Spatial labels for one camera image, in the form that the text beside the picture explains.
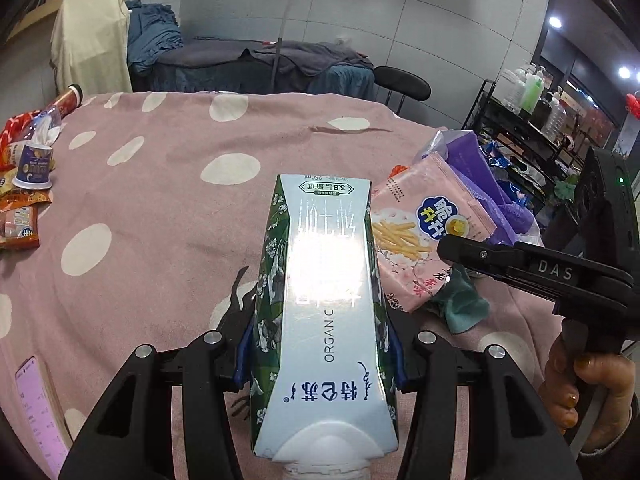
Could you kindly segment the person's right hand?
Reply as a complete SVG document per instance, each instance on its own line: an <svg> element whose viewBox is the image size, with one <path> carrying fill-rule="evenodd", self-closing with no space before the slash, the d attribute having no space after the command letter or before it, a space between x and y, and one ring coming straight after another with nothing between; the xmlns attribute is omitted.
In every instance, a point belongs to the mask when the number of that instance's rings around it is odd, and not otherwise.
<svg viewBox="0 0 640 480"><path fill-rule="evenodd" d="M620 354L584 354L570 362L562 337L556 338L544 369L539 395L561 434L579 422L577 378L588 385L608 389L600 416L582 448L585 453L591 453L606 448L629 426L636 367L634 362Z"/></svg>

